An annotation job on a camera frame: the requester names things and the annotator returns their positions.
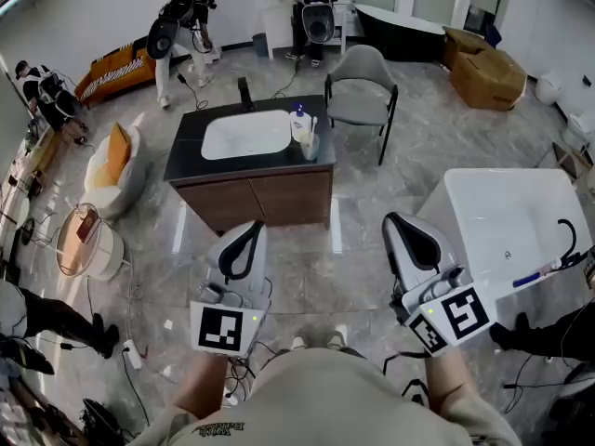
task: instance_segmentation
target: cardboard box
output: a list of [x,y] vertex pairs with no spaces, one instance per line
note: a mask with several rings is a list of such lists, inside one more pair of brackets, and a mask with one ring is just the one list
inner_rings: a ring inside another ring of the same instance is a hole
[[467,105],[507,111],[521,97],[527,75],[504,51],[485,49],[477,55],[459,53],[450,82]]
[[456,55],[459,53],[476,55],[480,51],[491,48],[478,34],[448,27],[444,27],[444,31],[446,36],[444,37],[443,63],[451,70],[455,64]]

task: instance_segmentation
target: power strip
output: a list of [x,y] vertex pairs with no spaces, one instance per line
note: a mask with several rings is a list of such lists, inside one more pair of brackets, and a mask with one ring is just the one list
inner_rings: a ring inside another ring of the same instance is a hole
[[142,368],[142,358],[140,357],[139,351],[137,350],[137,346],[134,344],[134,340],[126,340],[124,342],[124,347],[133,368],[135,370],[140,370]]

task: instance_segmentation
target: white toilet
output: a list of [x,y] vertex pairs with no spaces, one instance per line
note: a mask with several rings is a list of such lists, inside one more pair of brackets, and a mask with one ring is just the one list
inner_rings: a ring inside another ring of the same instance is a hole
[[584,145],[595,145],[595,109],[588,109],[580,115],[570,114],[562,138],[576,151]]
[[544,74],[537,80],[535,96],[549,106],[556,102],[562,93],[562,80],[555,71]]

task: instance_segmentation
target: black pants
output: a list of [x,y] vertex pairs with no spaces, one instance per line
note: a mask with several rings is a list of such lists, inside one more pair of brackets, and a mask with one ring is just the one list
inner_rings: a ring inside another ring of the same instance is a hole
[[586,306],[576,317],[579,312],[577,309],[560,317],[548,327],[510,333],[512,348],[543,357],[561,357],[563,354],[568,359],[595,361],[595,343],[591,338],[595,328],[595,303]]
[[90,346],[99,353],[109,350],[106,336],[96,330],[81,314],[56,299],[44,299],[26,289],[20,289],[27,307],[27,332],[33,337],[51,331],[69,340]]
[[[294,31],[294,45],[291,48],[291,53],[296,56],[304,54],[304,46],[308,43],[308,35],[304,28],[304,20],[301,12],[304,9],[304,4],[294,5],[293,31]],[[310,42],[310,58],[323,60],[323,45],[319,43]]]

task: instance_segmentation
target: hand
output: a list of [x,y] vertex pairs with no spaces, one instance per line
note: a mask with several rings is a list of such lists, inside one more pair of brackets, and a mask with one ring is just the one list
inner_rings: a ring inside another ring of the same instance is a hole
[[205,47],[205,51],[210,51],[213,49],[213,42],[208,37],[203,36],[203,46]]

